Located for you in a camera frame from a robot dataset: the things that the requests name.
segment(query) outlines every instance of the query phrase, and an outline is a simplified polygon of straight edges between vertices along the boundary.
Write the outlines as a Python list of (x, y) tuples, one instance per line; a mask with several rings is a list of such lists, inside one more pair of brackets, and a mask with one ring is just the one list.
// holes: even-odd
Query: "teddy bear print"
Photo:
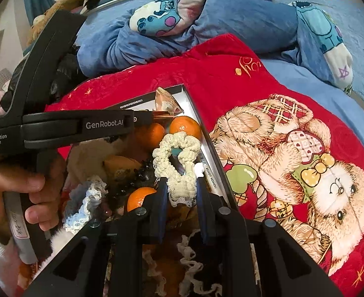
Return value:
[(210, 136), (223, 166), (248, 165), (276, 200), (308, 203), (306, 220), (292, 212), (277, 221), (317, 263), (331, 253), (329, 275), (340, 269), (364, 234), (364, 171), (332, 156), (329, 128), (273, 94), (233, 108)]

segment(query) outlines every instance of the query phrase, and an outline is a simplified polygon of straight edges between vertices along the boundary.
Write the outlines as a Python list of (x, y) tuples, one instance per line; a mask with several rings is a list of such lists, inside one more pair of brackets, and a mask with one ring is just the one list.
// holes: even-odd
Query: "cartoon bear face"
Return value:
[(308, 224), (332, 241), (329, 275), (341, 268), (364, 235), (364, 171), (352, 163), (338, 161), (332, 173), (335, 175), (320, 182), (321, 188), (316, 187), (313, 192), (308, 216)]

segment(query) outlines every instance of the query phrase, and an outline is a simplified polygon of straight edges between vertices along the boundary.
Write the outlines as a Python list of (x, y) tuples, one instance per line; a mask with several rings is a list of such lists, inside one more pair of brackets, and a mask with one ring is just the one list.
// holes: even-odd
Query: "tangerine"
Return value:
[(165, 129), (159, 123), (139, 126), (135, 129), (135, 135), (140, 145), (149, 151), (159, 147), (165, 135)]
[(201, 139), (201, 127), (193, 118), (189, 116), (177, 116), (171, 122), (170, 134), (185, 132), (187, 135)]
[(144, 202), (145, 196), (152, 193), (156, 193), (156, 190), (154, 188), (144, 187), (136, 189), (129, 196), (129, 199), (127, 201), (127, 211), (130, 212), (137, 207), (141, 207)]

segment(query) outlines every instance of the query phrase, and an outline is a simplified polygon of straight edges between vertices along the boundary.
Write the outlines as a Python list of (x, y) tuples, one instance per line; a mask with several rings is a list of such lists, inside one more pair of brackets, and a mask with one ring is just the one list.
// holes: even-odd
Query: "purple star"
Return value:
[(340, 71), (340, 77), (339, 78), (346, 78), (348, 75), (350, 75), (350, 72), (347, 70), (347, 65), (344, 66), (344, 68), (339, 68)]

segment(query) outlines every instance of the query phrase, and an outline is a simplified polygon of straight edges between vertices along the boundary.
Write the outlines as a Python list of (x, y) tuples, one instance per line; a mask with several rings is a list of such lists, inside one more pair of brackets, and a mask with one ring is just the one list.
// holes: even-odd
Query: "fingernail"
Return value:
[(35, 211), (29, 211), (28, 212), (28, 219), (27, 220), (31, 224), (35, 224), (39, 222), (39, 217)]
[(42, 186), (43, 186), (43, 180), (41, 177), (30, 177), (28, 179), (28, 185), (33, 188), (33, 189), (36, 189), (36, 190), (41, 190), (42, 189)]

